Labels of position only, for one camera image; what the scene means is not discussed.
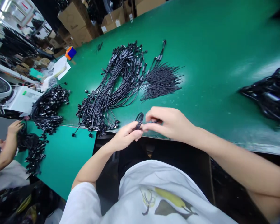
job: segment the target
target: person's right hand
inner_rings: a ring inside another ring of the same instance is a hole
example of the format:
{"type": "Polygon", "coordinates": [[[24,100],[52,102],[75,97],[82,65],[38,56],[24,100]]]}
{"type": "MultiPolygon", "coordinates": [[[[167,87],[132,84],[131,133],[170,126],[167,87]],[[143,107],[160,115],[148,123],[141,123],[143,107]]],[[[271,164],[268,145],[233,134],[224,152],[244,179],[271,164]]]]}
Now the person's right hand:
{"type": "Polygon", "coordinates": [[[178,109],[168,107],[152,107],[146,114],[146,122],[160,119],[160,123],[146,123],[142,130],[152,130],[173,140],[193,145],[200,136],[201,129],[193,125],[178,109]]]}
{"type": "Polygon", "coordinates": [[[22,124],[20,120],[13,122],[10,126],[8,126],[7,134],[17,134],[23,125],[24,124],[22,124]]]}

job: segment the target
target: t-shirt print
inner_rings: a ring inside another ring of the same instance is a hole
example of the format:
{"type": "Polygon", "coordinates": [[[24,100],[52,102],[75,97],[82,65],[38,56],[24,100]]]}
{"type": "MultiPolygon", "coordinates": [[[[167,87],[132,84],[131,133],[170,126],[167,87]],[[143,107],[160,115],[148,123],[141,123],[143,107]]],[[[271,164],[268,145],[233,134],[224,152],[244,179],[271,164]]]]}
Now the t-shirt print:
{"type": "Polygon", "coordinates": [[[146,211],[142,212],[144,216],[149,213],[162,216],[176,213],[187,220],[191,215],[198,215],[192,211],[193,206],[190,203],[164,189],[142,186],[140,192],[146,206],[146,211]]]}

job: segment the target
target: cable bundle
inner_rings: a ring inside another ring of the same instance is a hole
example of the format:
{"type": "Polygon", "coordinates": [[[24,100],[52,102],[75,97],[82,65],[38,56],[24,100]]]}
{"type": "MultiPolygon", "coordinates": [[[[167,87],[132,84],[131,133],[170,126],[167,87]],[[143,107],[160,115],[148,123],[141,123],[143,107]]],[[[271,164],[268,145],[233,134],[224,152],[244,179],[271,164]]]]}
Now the cable bundle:
{"type": "Polygon", "coordinates": [[[146,73],[145,93],[140,101],[146,101],[159,96],[175,93],[176,90],[181,89],[181,87],[178,86],[181,83],[181,76],[177,75],[177,70],[180,69],[180,67],[172,67],[167,63],[161,63],[165,45],[166,40],[163,41],[163,49],[161,53],[158,57],[154,58],[150,69],[146,73]]]}
{"type": "Polygon", "coordinates": [[[108,66],[103,69],[99,87],[91,93],[86,90],[87,98],[78,105],[76,115],[80,126],[85,126],[88,131],[101,131],[100,136],[105,135],[107,130],[117,128],[119,120],[112,109],[128,106],[136,99],[145,75],[147,63],[144,63],[143,54],[146,52],[142,51],[142,45],[137,46],[137,41],[129,43],[127,47],[113,49],[108,66]]]}
{"type": "Polygon", "coordinates": [[[280,122],[280,68],[239,92],[255,100],[267,118],[280,122]]]}
{"type": "Polygon", "coordinates": [[[27,125],[18,132],[17,140],[19,151],[28,150],[28,157],[25,159],[25,162],[28,163],[26,166],[27,173],[32,173],[33,175],[41,173],[40,163],[42,159],[46,157],[44,148],[49,142],[46,139],[45,133],[40,137],[36,134],[27,134],[27,125]]]}
{"type": "Polygon", "coordinates": [[[38,129],[52,135],[62,122],[62,116],[57,115],[62,103],[69,104],[68,90],[60,85],[48,89],[33,105],[31,119],[38,129]]]}

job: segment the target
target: box stack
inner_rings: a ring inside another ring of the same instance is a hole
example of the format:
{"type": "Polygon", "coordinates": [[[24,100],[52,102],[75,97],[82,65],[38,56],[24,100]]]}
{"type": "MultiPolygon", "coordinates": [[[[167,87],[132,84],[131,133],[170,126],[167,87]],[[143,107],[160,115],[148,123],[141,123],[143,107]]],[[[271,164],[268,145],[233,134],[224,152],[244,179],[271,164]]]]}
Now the box stack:
{"type": "Polygon", "coordinates": [[[107,33],[121,26],[124,23],[125,23],[124,9],[123,7],[120,7],[104,17],[101,25],[102,31],[103,33],[107,33]]]}
{"type": "Polygon", "coordinates": [[[64,25],[58,31],[59,35],[69,46],[76,48],[99,36],[81,0],[72,0],[58,19],[64,25]]]}
{"type": "Polygon", "coordinates": [[[157,8],[165,2],[166,0],[135,0],[137,16],[157,8]]]}
{"type": "Polygon", "coordinates": [[[129,6],[128,0],[124,1],[123,7],[124,7],[125,22],[129,22],[135,18],[134,10],[133,10],[134,9],[133,2],[134,1],[130,1],[131,6],[129,6]]]}

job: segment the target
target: white machine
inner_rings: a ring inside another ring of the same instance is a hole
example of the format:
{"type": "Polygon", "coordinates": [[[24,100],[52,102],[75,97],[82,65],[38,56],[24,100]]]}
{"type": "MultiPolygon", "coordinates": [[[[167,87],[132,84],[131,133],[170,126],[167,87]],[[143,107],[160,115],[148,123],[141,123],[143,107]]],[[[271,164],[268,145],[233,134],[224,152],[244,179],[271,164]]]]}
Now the white machine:
{"type": "Polygon", "coordinates": [[[0,77],[0,101],[6,97],[10,97],[4,105],[0,105],[5,110],[8,109],[30,114],[33,103],[41,95],[42,93],[26,86],[16,86],[12,90],[10,84],[0,77]]]}
{"type": "Polygon", "coordinates": [[[31,112],[33,103],[42,95],[42,93],[26,86],[18,86],[13,91],[12,97],[6,101],[4,108],[27,113],[28,115],[31,112]]]}

